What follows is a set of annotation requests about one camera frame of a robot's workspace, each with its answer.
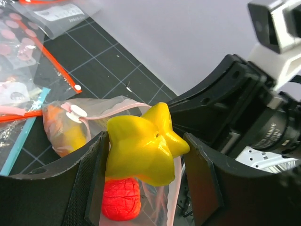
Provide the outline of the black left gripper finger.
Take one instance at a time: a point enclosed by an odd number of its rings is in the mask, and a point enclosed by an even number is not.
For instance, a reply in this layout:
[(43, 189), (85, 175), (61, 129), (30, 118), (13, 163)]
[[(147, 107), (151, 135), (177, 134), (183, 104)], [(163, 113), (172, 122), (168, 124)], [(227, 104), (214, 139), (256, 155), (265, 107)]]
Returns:
[(28, 174), (0, 178), (3, 226), (97, 226), (109, 136), (101, 132), (77, 151)]

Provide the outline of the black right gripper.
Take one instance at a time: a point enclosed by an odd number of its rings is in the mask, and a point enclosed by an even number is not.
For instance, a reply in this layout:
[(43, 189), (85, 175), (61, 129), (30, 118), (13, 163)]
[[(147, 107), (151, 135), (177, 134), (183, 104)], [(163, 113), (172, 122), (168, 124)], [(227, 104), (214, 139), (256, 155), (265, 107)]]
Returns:
[(226, 156), (246, 146), (286, 154), (300, 145), (299, 106), (274, 92), (275, 84), (253, 63), (228, 54), (198, 85), (167, 103), (174, 131), (189, 133), (184, 160), (195, 225), (300, 225), (300, 167), (271, 174)]

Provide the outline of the yellow toy lemon slice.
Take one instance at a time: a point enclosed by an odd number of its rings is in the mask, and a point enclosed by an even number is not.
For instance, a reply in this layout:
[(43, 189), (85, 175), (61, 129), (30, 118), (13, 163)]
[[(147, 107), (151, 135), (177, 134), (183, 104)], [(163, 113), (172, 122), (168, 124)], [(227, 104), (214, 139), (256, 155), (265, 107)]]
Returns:
[(107, 128), (111, 145), (107, 179), (138, 178), (152, 186), (166, 186), (175, 179), (174, 158), (190, 151), (173, 131), (168, 105), (163, 102), (142, 116), (115, 116)]

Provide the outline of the pink zipper clear bag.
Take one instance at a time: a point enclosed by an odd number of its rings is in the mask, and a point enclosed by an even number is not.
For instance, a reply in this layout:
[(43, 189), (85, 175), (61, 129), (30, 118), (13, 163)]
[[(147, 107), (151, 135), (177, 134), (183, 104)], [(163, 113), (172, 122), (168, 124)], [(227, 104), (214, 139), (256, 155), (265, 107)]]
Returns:
[(104, 135), (91, 172), (87, 215), (104, 226), (171, 226), (188, 144), (173, 131), (166, 103), (118, 96), (54, 101), (43, 108), (44, 130), (60, 156)]

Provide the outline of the red toy strawberry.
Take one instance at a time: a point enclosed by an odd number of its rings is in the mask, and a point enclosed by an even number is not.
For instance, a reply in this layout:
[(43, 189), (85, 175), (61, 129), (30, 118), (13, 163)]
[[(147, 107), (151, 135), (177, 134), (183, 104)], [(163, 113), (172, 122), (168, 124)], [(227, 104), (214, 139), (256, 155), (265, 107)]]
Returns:
[(136, 179), (108, 180), (102, 199), (102, 214), (113, 221), (129, 221), (141, 210), (140, 186)]

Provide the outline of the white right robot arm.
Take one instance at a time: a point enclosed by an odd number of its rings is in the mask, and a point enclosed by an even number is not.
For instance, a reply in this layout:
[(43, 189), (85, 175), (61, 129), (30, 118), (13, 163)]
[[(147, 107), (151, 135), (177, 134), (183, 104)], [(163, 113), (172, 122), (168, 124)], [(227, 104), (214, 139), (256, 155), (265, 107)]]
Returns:
[(227, 55), (168, 102), (197, 226), (301, 223), (301, 104), (254, 63)]

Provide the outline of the yellow toy banana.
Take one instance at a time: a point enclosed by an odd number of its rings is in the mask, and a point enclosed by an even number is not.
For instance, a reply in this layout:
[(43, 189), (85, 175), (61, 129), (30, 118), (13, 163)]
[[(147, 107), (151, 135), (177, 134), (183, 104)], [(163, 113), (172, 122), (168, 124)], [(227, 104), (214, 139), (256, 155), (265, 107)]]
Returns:
[(63, 133), (63, 138), (58, 148), (71, 153), (81, 148), (86, 141), (86, 136), (81, 126), (74, 126)]

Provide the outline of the orange maroon toy steak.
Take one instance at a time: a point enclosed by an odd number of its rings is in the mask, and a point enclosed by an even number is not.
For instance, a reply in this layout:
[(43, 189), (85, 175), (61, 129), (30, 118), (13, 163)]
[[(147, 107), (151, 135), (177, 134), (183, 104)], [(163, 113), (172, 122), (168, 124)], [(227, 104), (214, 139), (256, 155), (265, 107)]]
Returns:
[(58, 106), (47, 105), (44, 107), (43, 124), (49, 140), (62, 133), (63, 113), (65, 113), (65, 110)]

